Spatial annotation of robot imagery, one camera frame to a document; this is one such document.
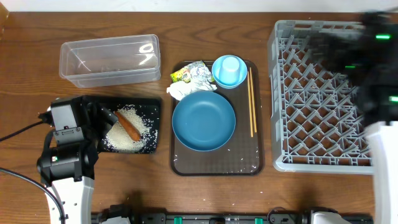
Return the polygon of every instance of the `blue cup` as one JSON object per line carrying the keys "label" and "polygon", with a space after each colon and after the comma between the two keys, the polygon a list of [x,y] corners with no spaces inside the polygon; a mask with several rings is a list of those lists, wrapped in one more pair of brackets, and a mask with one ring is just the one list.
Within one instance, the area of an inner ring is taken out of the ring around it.
{"label": "blue cup", "polygon": [[234,85],[239,81],[240,64],[235,56],[228,56],[223,60],[218,78],[225,85]]}

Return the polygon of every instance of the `clear plastic container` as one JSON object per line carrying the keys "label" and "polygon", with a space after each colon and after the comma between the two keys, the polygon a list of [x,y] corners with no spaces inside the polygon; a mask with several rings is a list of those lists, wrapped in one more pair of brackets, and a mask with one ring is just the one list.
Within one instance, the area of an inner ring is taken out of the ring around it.
{"label": "clear plastic container", "polygon": [[60,76],[78,88],[158,80],[159,39],[151,34],[64,43]]}

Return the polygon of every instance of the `sausage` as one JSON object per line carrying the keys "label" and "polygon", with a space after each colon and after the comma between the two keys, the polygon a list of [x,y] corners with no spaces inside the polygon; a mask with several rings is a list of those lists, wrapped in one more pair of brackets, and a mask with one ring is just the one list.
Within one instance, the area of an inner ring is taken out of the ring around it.
{"label": "sausage", "polygon": [[136,127],[130,123],[129,120],[127,120],[121,113],[115,111],[114,114],[118,117],[119,123],[122,125],[122,127],[126,130],[130,138],[134,141],[139,141],[140,139],[140,134],[139,131],[137,130]]}

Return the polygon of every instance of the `blue plate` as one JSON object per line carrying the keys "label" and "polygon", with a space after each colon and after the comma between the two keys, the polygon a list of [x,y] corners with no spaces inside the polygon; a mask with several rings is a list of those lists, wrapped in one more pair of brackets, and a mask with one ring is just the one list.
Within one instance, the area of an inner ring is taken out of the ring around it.
{"label": "blue plate", "polygon": [[215,150],[231,138],[236,118],[231,104],[219,94],[199,91],[175,107],[173,130],[178,140],[196,151]]}

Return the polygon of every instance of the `black tray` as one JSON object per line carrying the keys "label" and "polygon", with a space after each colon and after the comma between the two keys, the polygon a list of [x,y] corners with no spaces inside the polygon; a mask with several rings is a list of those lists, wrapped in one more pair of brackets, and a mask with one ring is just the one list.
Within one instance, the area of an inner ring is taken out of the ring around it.
{"label": "black tray", "polygon": [[[192,63],[181,62],[174,71]],[[211,71],[214,61],[204,61]],[[256,105],[257,133],[250,136],[249,98],[247,79],[238,87],[227,90],[217,85],[215,93],[225,97],[232,105],[236,115],[236,128],[232,138],[221,148],[210,152],[198,152],[185,147],[171,129],[170,164],[172,170],[182,176],[193,175],[256,175],[264,166],[262,140],[261,101],[257,67],[245,61],[252,69],[254,99]],[[178,101],[172,100],[172,111]]]}
{"label": "black tray", "polygon": [[[155,152],[157,143],[159,141],[159,126],[160,126],[160,104],[161,99],[153,98],[128,98],[128,97],[112,97],[112,96],[87,96],[87,99],[92,102],[98,102],[107,109],[116,111],[126,105],[134,105],[132,108],[136,110],[137,115],[150,119],[153,121],[150,128],[150,134],[155,134],[157,131],[157,138],[150,138],[144,147],[138,151],[121,151],[120,153],[132,154],[150,154]],[[119,152],[113,147],[108,147],[102,140],[98,146],[99,152]]]}

